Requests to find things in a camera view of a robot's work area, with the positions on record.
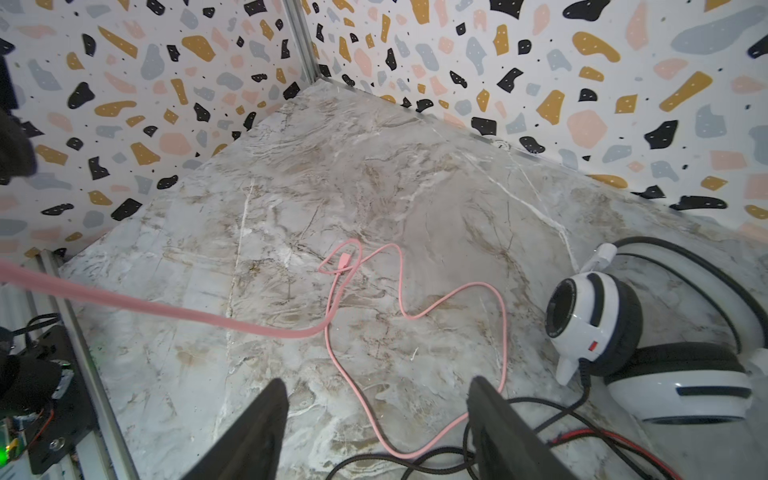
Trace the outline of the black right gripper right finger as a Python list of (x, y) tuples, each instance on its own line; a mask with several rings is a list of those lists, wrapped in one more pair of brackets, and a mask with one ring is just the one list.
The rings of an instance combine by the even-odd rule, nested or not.
[(467, 408), (481, 479), (575, 477), (485, 378), (472, 379)]

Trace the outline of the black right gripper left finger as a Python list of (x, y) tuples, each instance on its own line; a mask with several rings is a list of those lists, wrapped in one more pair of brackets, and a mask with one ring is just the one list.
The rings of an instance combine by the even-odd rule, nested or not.
[(275, 378), (183, 479), (275, 479), (288, 410), (286, 386)]

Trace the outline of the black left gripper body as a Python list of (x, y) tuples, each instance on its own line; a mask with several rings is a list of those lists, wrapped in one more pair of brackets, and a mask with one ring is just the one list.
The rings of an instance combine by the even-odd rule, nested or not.
[(20, 121), (13, 115), (19, 108), (4, 56), (1, 56), (1, 179), (31, 177), (38, 171), (33, 145)]

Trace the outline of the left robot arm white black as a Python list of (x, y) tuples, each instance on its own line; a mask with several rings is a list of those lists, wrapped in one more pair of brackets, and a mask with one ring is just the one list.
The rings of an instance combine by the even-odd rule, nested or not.
[[(30, 177), (37, 161), (29, 137), (13, 115), (19, 108), (5, 60), (1, 61), (1, 180)], [(57, 388), (62, 368), (34, 357), (14, 355), (16, 337), (27, 337), (31, 325), (17, 331), (1, 328), (1, 413), (22, 415), (44, 408)]]

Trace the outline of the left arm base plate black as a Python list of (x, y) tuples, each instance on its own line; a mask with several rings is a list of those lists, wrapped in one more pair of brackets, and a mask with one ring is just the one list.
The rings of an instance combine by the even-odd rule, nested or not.
[(30, 469), (41, 475), (74, 453), (97, 420), (65, 327), (50, 327), (21, 357), (33, 361), (32, 386), (42, 393), (32, 407), (42, 417), (26, 429)]

